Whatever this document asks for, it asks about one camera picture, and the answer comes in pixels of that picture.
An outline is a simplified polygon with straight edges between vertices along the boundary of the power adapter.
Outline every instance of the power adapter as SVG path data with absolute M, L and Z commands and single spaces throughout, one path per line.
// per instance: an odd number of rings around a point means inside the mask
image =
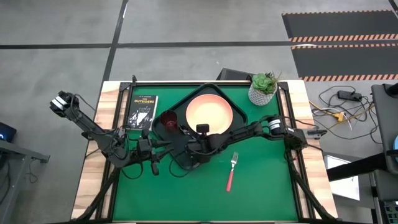
M 350 91 L 339 90 L 337 92 L 337 98 L 339 98 L 341 100 L 351 100 L 351 101 L 360 102 L 362 99 L 362 94 L 350 92 Z

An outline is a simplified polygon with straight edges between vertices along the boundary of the concrete floor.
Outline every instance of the concrete floor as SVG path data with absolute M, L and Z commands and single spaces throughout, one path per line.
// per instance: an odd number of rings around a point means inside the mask
M 0 0 L 0 44 L 111 43 L 121 3 Z M 119 42 L 281 41 L 287 40 L 283 12 L 371 9 L 391 6 L 388 0 L 130 0 Z M 95 105 L 108 54 L 109 49 L 0 50 L 0 121 L 18 130 L 18 145 L 51 154 L 48 164 L 33 164 L 39 181 L 27 181 L 13 223 L 70 218 L 87 142 L 73 123 L 48 109 L 49 102 L 65 90 Z M 223 67 L 252 73 L 272 70 L 282 72 L 281 79 L 298 79 L 288 47 L 118 49 L 109 79 L 130 80 L 135 74 L 140 80 L 214 80 Z M 353 85 L 369 94 L 374 83 L 382 82 L 306 86 L 309 98 L 319 103 L 318 94 L 329 86 Z M 87 107 L 83 111 L 93 115 Z M 333 118 L 320 121 L 332 124 Z M 352 132 L 342 124 L 336 132 L 355 136 L 371 128 L 369 120 L 358 123 Z M 342 141 L 327 134 L 321 144 L 325 151 L 357 157 L 381 151 L 368 137 Z M 337 206 L 345 220 L 370 220 L 368 212 Z

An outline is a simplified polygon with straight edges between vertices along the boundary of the book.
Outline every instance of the book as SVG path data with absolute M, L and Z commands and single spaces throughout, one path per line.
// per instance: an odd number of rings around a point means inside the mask
M 133 95 L 130 105 L 128 123 L 131 129 L 152 130 L 152 122 L 155 119 L 158 96 Z

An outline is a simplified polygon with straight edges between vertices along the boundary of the black tray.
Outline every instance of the black tray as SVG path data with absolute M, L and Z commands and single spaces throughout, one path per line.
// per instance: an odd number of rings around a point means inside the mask
M 194 132 L 194 130 L 192 130 L 188 125 L 185 113 L 189 103 L 197 96 L 204 94 L 218 95 L 224 98 L 229 103 L 229 105 L 231 105 L 233 120 L 231 126 L 226 130 L 226 132 L 247 125 L 248 117 L 246 116 L 246 113 L 241 108 L 239 108 L 230 98 L 228 98 L 228 96 L 223 93 L 223 91 L 218 86 L 212 83 L 205 83 L 199 86 L 196 90 L 194 90 L 178 103 L 169 108 L 169 110 L 172 110 L 177 114 L 178 124 L 182 124 L 187 127 L 190 132 Z M 166 131 L 163 124 L 160 122 L 160 116 L 155 118 L 154 122 L 152 123 L 152 130 L 159 139 L 173 142 L 172 147 L 174 147 L 174 150 L 171 152 L 171 155 L 181 168 L 191 169 L 192 167 L 196 167 L 198 165 L 197 161 L 193 161 L 185 153 L 183 153 L 183 151 L 185 150 L 185 145 L 191 139 L 189 136 L 184 135 L 181 132 L 170 133 Z

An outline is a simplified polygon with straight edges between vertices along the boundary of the plate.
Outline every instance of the plate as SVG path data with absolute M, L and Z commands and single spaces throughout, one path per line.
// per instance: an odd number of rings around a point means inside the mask
M 186 112 L 188 125 L 196 131 L 197 124 L 209 124 L 207 134 L 222 134 L 232 123 L 231 105 L 222 97 L 204 94 L 193 99 Z

